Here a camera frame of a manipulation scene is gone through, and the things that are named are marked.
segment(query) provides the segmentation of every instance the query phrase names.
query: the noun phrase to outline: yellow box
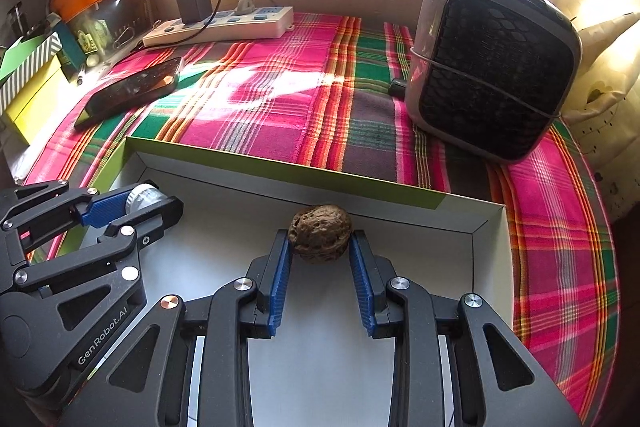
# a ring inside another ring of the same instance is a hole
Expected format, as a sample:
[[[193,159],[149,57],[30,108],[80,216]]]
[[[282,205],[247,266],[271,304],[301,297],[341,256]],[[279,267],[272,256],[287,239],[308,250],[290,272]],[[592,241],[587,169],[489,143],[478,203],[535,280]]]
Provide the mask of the yellow box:
[[[73,87],[56,55],[34,74],[4,112],[8,126],[29,145]]]

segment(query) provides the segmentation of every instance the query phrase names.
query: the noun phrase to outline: power adapter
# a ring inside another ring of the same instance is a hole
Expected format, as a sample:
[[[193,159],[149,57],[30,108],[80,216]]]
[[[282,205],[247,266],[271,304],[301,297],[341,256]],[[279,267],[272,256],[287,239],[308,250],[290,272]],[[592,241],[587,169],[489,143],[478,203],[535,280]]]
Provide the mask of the power adapter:
[[[175,0],[183,24],[193,24],[211,16],[211,0]]]

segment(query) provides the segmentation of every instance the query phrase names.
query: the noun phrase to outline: black cable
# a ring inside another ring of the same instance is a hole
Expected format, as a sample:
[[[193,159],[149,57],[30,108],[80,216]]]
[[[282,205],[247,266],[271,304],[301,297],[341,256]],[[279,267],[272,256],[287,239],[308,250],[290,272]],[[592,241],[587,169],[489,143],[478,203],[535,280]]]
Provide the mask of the black cable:
[[[209,17],[209,20],[207,20],[205,25],[202,28],[200,28],[197,32],[195,32],[193,35],[190,35],[189,37],[183,38],[183,39],[181,39],[179,41],[172,42],[171,44],[156,44],[155,46],[148,46],[148,47],[145,47],[145,45],[143,44],[143,41],[140,41],[136,45],[136,47],[132,49],[132,51],[130,52],[129,55],[127,55],[126,57],[121,58],[119,61],[117,61],[111,67],[111,69],[115,68],[118,64],[120,64],[124,60],[127,60],[128,58],[131,58],[133,55],[135,55],[137,53],[140,53],[141,51],[154,50],[154,49],[158,49],[158,48],[167,48],[169,46],[178,46],[180,44],[184,44],[187,41],[190,41],[193,38],[196,38],[204,30],[206,30],[209,27],[209,25],[213,22],[213,19],[216,17],[216,14],[218,13],[218,9],[220,8],[220,3],[222,3],[222,0],[218,0],[218,2],[216,3],[216,8],[213,10],[213,13],[211,14],[211,17]]]

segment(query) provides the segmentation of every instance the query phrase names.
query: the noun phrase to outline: phone screen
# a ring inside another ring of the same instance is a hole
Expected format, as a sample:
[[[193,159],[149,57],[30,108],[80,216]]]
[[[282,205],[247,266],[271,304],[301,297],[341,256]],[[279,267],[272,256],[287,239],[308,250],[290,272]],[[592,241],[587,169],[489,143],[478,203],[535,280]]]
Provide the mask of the phone screen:
[[[75,127],[82,127],[89,121],[104,120],[128,108],[149,103],[150,100],[142,98],[149,98],[154,91],[158,92],[157,98],[168,94],[163,88],[174,83],[181,65],[181,57],[172,58],[95,92],[78,116]]]

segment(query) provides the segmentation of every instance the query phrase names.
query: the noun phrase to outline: black mesh grille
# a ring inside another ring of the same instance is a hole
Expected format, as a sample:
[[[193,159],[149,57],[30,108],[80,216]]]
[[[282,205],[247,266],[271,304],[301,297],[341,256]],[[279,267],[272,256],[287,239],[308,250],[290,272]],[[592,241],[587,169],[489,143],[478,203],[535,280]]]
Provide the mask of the black mesh grille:
[[[449,0],[433,60],[553,114],[574,69],[571,50],[489,0]],[[550,120],[502,93],[433,65],[420,113],[437,129],[506,160],[531,149]]]

